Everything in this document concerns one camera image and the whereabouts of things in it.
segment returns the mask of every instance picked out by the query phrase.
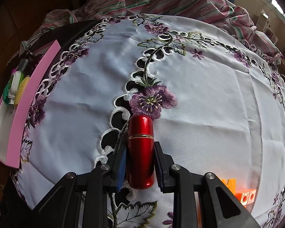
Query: red cap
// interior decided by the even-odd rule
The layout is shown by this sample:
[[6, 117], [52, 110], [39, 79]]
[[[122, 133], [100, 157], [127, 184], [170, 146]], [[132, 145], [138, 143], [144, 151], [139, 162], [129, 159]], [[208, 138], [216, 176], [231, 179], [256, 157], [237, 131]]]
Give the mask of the red cap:
[[146, 115], [135, 115], [129, 120], [128, 136], [140, 134], [154, 136], [152, 119]]

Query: striped cloth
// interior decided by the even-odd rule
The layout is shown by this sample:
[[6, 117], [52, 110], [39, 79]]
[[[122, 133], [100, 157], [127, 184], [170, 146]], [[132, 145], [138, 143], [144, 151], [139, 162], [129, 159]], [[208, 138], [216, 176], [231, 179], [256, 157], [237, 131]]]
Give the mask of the striped cloth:
[[264, 33], [257, 31], [246, 9], [227, 0], [87, 0], [79, 9], [56, 9], [48, 13], [32, 37], [21, 42], [17, 53], [22, 54], [41, 35], [60, 26], [105, 16], [137, 13], [183, 16], [212, 24], [234, 36], [252, 51], [265, 54], [262, 57], [267, 62], [280, 64], [282, 54]]

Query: pink pencil case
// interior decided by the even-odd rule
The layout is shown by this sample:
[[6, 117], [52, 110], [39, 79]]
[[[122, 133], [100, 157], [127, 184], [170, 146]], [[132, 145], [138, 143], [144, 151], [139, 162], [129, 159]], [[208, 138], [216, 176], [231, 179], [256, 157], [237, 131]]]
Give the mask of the pink pencil case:
[[19, 168], [22, 136], [26, 118], [42, 78], [60, 50], [57, 40], [35, 51], [44, 54], [31, 75], [17, 109], [0, 100], [0, 161], [10, 167]]

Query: gold ring band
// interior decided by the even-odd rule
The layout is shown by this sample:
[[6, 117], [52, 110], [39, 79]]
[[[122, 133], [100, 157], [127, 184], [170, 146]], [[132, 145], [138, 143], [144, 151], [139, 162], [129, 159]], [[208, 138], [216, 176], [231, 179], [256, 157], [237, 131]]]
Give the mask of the gold ring band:
[[152, 135], [144, 135], [144, 134], [138, 134], [138, 135], [131, 135], [128, 139], [135, 139], [135, 138], [148, 138], [148, 139], [154, 139]]

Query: white tablecloth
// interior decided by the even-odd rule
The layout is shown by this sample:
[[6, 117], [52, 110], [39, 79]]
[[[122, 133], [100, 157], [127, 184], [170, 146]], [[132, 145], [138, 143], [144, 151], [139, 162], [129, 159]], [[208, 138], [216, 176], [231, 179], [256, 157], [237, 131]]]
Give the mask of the white tablecloth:
[[[150, 84], [154, 78], [153, 83], [161, 81], [157, 86]], [[141, 83], [139, 90], [148, 87], [136, 93], [135, 82]], [[152, 107], [150, 97], [155, 97]], [[129, 119], [129, 104], [133, 113], [154, 119], [155, 140], [177, 164], [198, 174], [236, 178], [236, 190], [257, 189], [247, 209], [263, 227], [280, 222], [285, 214], [282, 78], [232, 36], [176, 16], [106, 18], [62, 54], [32, 103], [21, 170], [14, 176], [30, 208], [65, 173], [86, 173], [106, 162], [122, 133], [116, 121], [123, 125]], [[120, 204], [119, 212], [112, 211], [119, 204], [114, 196], [108, 198], [108, 215], [118, 227], [172, 224], [172, 194], [161, 194], [157, 184], [142, 191], [125, 187], [131, 203]]]

